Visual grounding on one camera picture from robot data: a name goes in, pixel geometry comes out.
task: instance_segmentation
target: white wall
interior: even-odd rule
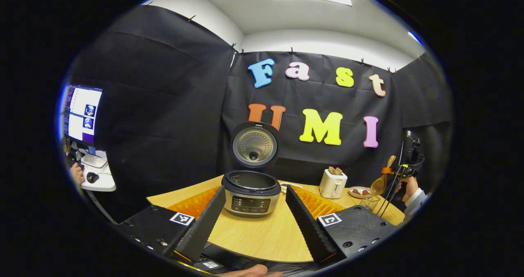
[[[229,44],[242,42],[244,34],[240,29],[215,5],[208,0],[146,0],[142,4],[163,7],[188,18],[196,15],[192,20],[211,30]]]
[[[352,34],[325,30],[275,30],[248,34],[237,51],[293,51],[317,53],[344,57],[372,64],[383,69],[389,67],[391,71],[400,70],[414,60],[414,57],[402,53],[386,44]]]

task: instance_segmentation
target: blue letter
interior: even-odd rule
[[[260,88],[261,86],[269,84],[271,82],[271,79],[267,78],[266,74],[269,76],[273,75],[273,69],[271,69],[271,66],[269,66],[273,64],[275,64],[275,61],[273,61],[272,59],[266,59],[258,63],[255,63],[247,68],[251,70],[251,72],[253,72],[253,75],[255,77],[255,88]]]

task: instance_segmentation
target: computer screen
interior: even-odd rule
[[[65,96],[64,134],[88,146],[94,146],[97,113],[102,89],[69,85]]]

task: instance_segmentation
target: hand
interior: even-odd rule
[[[401,182],[406,182],[406,193],[402,197],[403,202],[408,202],[408,200],[415,194],[415,192],[419,189],[419,184],[417,183],[417,178],[415,177],[407,177],[400,180]],[[398,184],[398,188],[395,191],[397,193],[400,188],[402,187],[402,184]]]
[[[71,175],[73,175],[73,179],[78,186],[84,182],[84,172],[82,171],[82,168],[78,166],[78,163],[73,164],[71,167]]]
[[[282,272],[273,272],[267,274],[267,267],[261,264],[256,264],[249,269],[231,271],[228,273],[217,274],[220,277],[283,277]]]

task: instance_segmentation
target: wooden spatula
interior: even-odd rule
[[[393,164],[393,161],[395,161],[395,158],[397,158],[397,156],[395,155],[392,155],[389,158],[388,165],[387,165],[388,168],[391,167],[391,165]],[[373,182],[373,184],[371,184],[371,187],[369,189],[371,190],[372,196],[380,195],[384,193],[384,191],[386,191],[386,178],[387,178],[387,174],[382,174],[380,178],[376,179]]]

